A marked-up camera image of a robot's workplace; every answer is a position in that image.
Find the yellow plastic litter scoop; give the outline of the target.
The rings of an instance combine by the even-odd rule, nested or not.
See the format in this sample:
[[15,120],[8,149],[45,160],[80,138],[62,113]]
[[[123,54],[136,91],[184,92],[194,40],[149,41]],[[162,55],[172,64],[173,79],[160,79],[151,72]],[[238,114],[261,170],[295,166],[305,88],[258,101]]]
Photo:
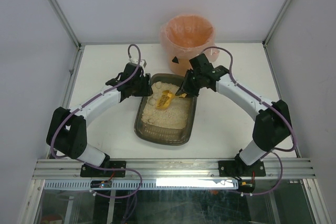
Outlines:
[[157,100],[155,108],[158,110],[165,110],[170,106],[171,102],[175,98],[185,98],[186,96],[187,96],[186,93],[176,95],[169,90],[164,90],[161,94],[161,97]]

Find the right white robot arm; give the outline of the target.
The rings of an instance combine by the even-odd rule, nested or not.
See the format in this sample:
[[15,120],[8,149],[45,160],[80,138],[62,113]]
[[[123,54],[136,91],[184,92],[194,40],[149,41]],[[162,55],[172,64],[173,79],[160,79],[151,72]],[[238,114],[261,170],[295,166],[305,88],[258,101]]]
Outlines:
[[191,69],[186,72],[178,95],[196,97],[201,88],[212,89],[232,100],[255,122],[251,142],[235,156],[229,172],[241,175],[293,135],[286,102],[273,102],[256,95],[234,78],[231,68],[214,67],[205,54],[190,59],[190,64]]

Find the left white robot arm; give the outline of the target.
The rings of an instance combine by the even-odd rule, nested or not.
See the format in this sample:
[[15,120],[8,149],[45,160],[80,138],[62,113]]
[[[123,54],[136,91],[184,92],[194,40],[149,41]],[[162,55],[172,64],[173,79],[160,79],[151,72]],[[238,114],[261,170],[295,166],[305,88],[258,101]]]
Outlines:
[[153,94],[151,75],[136,63],[126,64],[115,78],[83,104],[71,109],[57,108],[52,116],[46,143],[53,151],[82,161],[99,170],[109,168],[110,156],[93,147],[87,140],[87,127],[102,113],[129,97]]

